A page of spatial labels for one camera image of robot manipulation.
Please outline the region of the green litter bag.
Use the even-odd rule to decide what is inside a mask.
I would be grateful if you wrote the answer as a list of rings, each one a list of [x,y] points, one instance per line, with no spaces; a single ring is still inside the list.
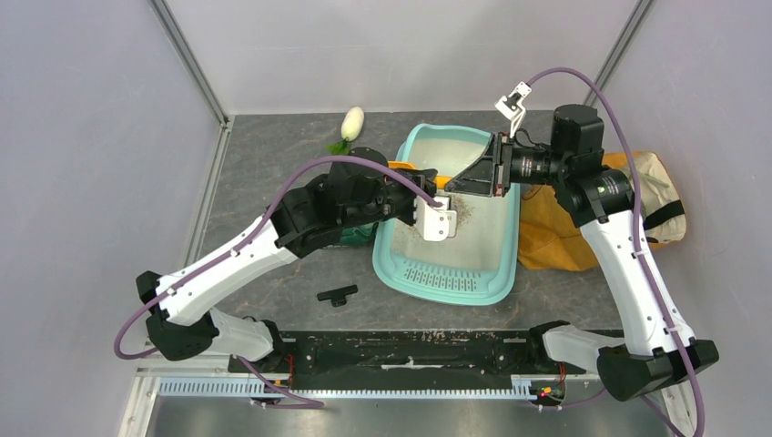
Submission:
[[[341,233],[338,245],[343,247],[358,247],[367,245],[374,241],[377,234],[377,229],[377,223],[359,225],[354,228],[344,229]]]

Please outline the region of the teal plastic litter box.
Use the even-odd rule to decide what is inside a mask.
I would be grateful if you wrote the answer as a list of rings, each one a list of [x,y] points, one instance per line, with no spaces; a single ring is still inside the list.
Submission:
[[[419,124],[396,158],[454,176],[482,154],[489,136],[473,127]],[[470,222],[441,242],[423,240],[397,219],[382,222],[372,253],[378,278],[392,289],[445,304],[486,306],[505,298],[516,275],[521,189],[512,185],[503,198],[475,200]]]

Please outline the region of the black bag clip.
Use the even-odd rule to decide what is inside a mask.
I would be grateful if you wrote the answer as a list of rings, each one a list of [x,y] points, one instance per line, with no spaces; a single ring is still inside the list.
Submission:
[[[356,294],[359,288],[356,284],[337,288],[334,290],[327,290],[316,294],[317,301],[328,301],[332,308],[338,308],[345,306],[348,303],[348,297]]]

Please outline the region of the orange plastic scoop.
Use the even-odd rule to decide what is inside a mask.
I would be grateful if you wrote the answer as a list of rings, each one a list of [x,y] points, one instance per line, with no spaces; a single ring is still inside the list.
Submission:
[[[410,162],[404,162],[404,161],[394,161],[390,160],[388,162],[388,167],[392,169],[400,169],[400,170],[418,170],[418,168],[410,163]],[[437,186],[437,189],[444,189],[445,185],[451,181],[451,177],[448,176],[435,176],[433,178],[435,185]]]

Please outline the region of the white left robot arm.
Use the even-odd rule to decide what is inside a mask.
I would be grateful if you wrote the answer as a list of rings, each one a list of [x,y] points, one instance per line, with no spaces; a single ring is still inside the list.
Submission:
[[[378,151],[317,158],[299,168],[267,210],[234,239],[185,268],[136,279],[154,351],[183,361],[204,351],[239,356],[276,371],[286,349],[276,324],[217,310],[259,276],[337,243],[344,230],[398,219],[412,225],[415,209],[439,208],[434,168],[393,168]]]

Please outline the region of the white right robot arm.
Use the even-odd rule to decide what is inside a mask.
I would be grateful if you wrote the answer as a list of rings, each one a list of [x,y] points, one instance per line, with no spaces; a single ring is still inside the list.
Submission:
[[[506,195],[514,184],[546,185],[588,243],[621,316],[622,338],[577,329],[558,320],[531,329],[527,364],[548,372],[561,361],[598,375],[617,400],[627,401],[686,381],[719,359],[682,319],[648,244],[635,192],[625,173],[603,162],[604,124],[593,107],[563,105],[553,113],[546,146],[520,146],[497,133],[469,167],[446,185],[458,194]]]

